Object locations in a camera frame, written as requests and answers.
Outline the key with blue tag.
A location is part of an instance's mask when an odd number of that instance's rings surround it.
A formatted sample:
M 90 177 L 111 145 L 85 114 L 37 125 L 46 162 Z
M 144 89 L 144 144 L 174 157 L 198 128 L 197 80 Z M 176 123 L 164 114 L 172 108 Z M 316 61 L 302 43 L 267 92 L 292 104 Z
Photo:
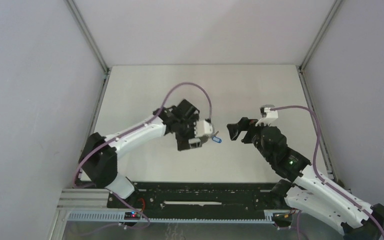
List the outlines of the key with blue tag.
M 219 131 L 215 132 L 212 137 L 211 137 L 211 140 L 215 143 L 218 143 L 220 144 L 222 142 L 222 139 L 218 137 L 218 133 Z

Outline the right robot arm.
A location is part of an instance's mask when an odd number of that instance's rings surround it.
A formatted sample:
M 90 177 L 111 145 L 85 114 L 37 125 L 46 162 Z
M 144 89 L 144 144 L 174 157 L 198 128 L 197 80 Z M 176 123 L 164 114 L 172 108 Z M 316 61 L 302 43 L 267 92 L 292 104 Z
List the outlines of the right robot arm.
M 244 144 L 252 144 L 282 179 L 271 194 L 277 209 L 289 206 L 327 224 L 345 240 L 378 240 L 384 234 L 384 206 L 370 204 L 316 174 L 310 160 L 290 148 L 287 137 L 276 126 L 243 117 L 227 124 L 229 137 L 237 140 L 241 132 Z

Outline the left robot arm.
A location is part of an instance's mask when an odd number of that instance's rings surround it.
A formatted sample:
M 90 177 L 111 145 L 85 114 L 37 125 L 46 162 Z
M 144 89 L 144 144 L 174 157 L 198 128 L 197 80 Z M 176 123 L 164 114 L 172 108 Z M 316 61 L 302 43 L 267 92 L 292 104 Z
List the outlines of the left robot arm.
M 118 171 L 118 161 L 151 140 L 173 134 L 177 150 L 197 149 L 215 132 L 210 118 L 200 119 L 200 111 L 183 99 L 178 105 L 155 110 L 143 122 L 120 132 L 102 136 L 91 134 L 79 160 L 79 168 L 93 185 L 119 196 L 125 208 L 138 202 L 134 184 Z

